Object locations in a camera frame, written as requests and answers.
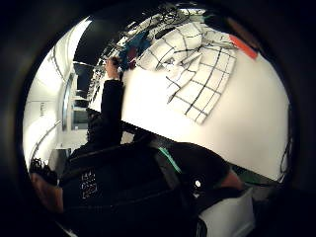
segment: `red object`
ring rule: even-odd
[[[256,59],[258,56],[258,53],[254,51],[251,47],[247,46],[242,40],[229,35],[230,40],[241,50],[243,50],[248,56],[250,56],[253,59]]]

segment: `teal strap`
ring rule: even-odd
[[[171,163],[171,165],[175,168],[175,170],[179,173],[182,174],[182,170],[180,169],[180,167],[177,165],[176,161],[172,158],[172,156],[170,155],[169,151],[166,148],[163,147],[159,147],[158,148],[169,160],[169,162]]]

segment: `black cable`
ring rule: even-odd
[[[270,188],[270,187],[276,187],[277,184],[263,184],[263,183],[256,183],[256,182],[250,182],[250,181],[244,181],[244,183],[248,185],[253,185],[253,186],[258,186],[258,187],[265,187],[265,188]]]

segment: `person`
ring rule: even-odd
[[[219,155],[196,144],[120,144],[123,83],[116,59],[105,67],[101,112],[88,110],[88,141],[67,159],[59,185],[31,174],[41,204],[79,236],[194,236],[192,216],[241,196],[243,183]]]

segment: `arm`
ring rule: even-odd
[[[118,145],[121,139],[121,104],[123,87],[119,80],[116,61],[109,59],[106,64],[109,80],[104,84],[101,115],[89,121],[89,143],[96,148]]]

